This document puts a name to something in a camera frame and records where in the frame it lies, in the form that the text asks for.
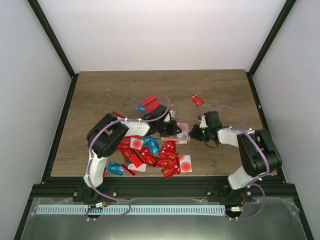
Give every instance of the blue card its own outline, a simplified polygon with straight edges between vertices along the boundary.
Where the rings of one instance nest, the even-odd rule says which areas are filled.
[[[136,109],[139,113],[142,113],[144,115],[147,114],[146,110],[145,110],[145,106],[141,103],[139,106],[136,107]]]
[[[158,154],[160,152],[157,138],[149,137],[148,147],[151,154]]]
[[[116,174],[119,176],[122,176],[124,174],[124,169],[122,168],[121,164],[113,162],[113,161],[109,162],[109,165],[108,165],[106,171],[108,173]]]
[[[148,142],[149,142],[149,139],[150,139],[149,136],[143,136],[143,137],[140,137],[139,139],[143,141],[142,147],[148,146]]]

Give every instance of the black metal frame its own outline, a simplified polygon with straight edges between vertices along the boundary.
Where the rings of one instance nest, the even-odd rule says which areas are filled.
[[[42,176],[41,184],[35,184],[31,190],[28,202],[26,204],[24,213],[22,215],[20,224],[18,226],[15,240],[19,240],[22,237],[24,226],[31,208],[31,204],[34,198],[73,198],[76,202],[88,202],[81,194],[83,190],[83,178],[82,177],[52,177],[51,171],[54,164],[54,160],[59,147],[59,142],[62,136],[63,128],[68,115],[70,103],[73,97],[73,93],[76,87],[79,74],[75,74],[72,69],[55,33],[53,32],[44,12],[42,11],[37,0],[28,0],[31,8],[41,23],[44,31],[50,39],[53,47],[55,48],[58,56],[64,64],[67,72],[71,77],[71,84],[67,93],[67,97],[62,109],[62,113],[59,119],[58,127],[53,139],[53,143],[49,152],[45,170]],[[246,73],[248,82],[252,91],[252,95],[262,122],[262,126],[269,129],[268,123],[263,112],[258,93],[253,81],[253,75],[258,69],[264,56],[266,55],[269,47],[279,32],[282,24],[288,16],[290,10],[295,4],[296,0],[287,0],[284,4],[278,18],[276,19],[269,35],[267,36],[260,52],[258,53],[251,69]],[[303,225],[303,229],[308,240],[313,240],[313,236],[307,222],[305,213],[300,203],[299,196],[297,194],[294,184],[286,183],[285,176],[282,169],[277,171],[275,176],[266,176],[260,185],[263,187],[268,197],[292,197],[295,205],[299,208],[299,217]],[[223,205],[238,204],[239,200],[226,201],[221,199],[221,196],[215,194],[217,191],[221,191],[221,187],[228,183],[227,176],[178,176],[165,180],[163,177],[106,177],[103,180],[99,189],[103,192],[112,194],[117,193],[119,198],[154,198],[154,197],[189,197],[189,198],[207,198],[209,202],[219,202]],[[251,197],[260,197],[261,192],[259,189],[252,187],[250,189]]]

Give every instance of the white backdrop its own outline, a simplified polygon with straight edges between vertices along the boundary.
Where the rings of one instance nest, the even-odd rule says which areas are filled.
[[[28,1],[0,7],[0,239],[16,234],[39,184],[70,77]]]
[[[286,179],[320,239],[320,2],[297,1],[254,82]]]
[[[246,69],[285,0],[39,0],[76,72]]]

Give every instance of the wooden table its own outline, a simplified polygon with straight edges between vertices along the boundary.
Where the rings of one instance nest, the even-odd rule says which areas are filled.
[[[198,94],[205,104],[201,107],[189,99]],[[168,96],[170,109],[176,111],[177,122],[198,124],[197,116],[219,105],[237,108],[245,118],[244,128],[259,129],[262,124],[254,98],[242,69],[233,70],[163,70],[163,71],[92,71],[81,72],[75,87],[61,141],[54,161],[52,176],[83,176],[88,164],[86,135],[106,114],[117,111],[128,118],[138,118],[141,101],[155,95]],[[231,109],[218,110],[224,126],[241,123]],[[239,150],[220,144],[212,149],[204,142],[191,140],[177,147],[179,155],[190,155],[192,173],[184,175],[229,175],[241,166]],[[116,152],[109,161],[123,163]],[[161,168],[147,167],[137,176],[161,176]]]

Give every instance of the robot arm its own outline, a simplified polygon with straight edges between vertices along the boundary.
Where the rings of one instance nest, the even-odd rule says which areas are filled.
[[[123,121],[107,128],[108,133],[106,131],[102,132],[94,142],[92,147],[93,157],[89,159],[87,171],[83,177],[84,182],[91,187],[88,179],[90,177],[90,181],[95,188],[102,184],[103,173],[108,158],[116,151],[124,137],[134,136],[139,138],[152,135],[155,132],[159,132],[161,137],[168,137],[181,133],[182,131],[178,127],[177,122],[173,120],[173,111],[168,111],[160,119],[154,120],[162,116],[166,110],[165,106],[159,105],[151,113],[146,114],[141,120],[137,121],[126,121],[124,118],[117,117],[111,112],[105,115],[87,134],[88,147],[106,125],[116,120]]]
[[[232,189],[244,188],[266,173],[267,166],[264,160],[241,130],[223,127],[216,111],[206,112],[203,116],[199,116],[198,119],[200,124],[194,125],[189,133],[191,138],[206,142],[213,140],[218,144],[228,144],[239,148],[242,166],[228,177],[228,182]],[[262,150],[268,162],[269,171],[272,172],[280,168],[282,159],[269,131],[266,129],[249,129],[246,132]]]

